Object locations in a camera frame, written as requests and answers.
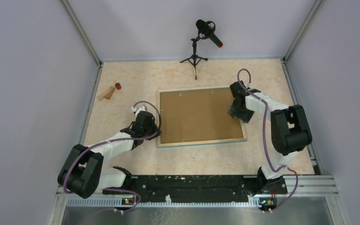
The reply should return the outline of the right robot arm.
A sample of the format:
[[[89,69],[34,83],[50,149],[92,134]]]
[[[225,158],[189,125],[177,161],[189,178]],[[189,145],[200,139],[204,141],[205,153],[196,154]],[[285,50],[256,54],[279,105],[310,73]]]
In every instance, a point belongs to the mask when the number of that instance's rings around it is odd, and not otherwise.
[[[268,152],[266,131],[262,131],[266,164],[261,166],[257,177],[245,191],[250,195],[269,193],[279,185],[284,171],[292,159],[312,142],[312,135],[301,105],[285,105],[272,100],[257,89],[244,89],[243,82],[230,85],[234,98],[228,114],[248,123],[255,113],[263,116],[263,128],[270,122],[271,142],[274,147]]]

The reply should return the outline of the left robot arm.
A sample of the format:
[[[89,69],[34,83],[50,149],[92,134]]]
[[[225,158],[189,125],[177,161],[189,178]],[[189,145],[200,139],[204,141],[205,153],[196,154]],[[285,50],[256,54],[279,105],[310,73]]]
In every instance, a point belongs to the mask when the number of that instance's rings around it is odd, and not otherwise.
[[[119,193],[125,194],[132,186],[131,180],[127,178],[130,172],[121,167],[105,171],[103,164],[160,134],[154,115],[141,110],[135,113],[135,121],[129,127],[120,130],[113,137],[92,146],[73,146],[57,182],[65,193],[75,193],[84,199],[100,188],[115,188]]]

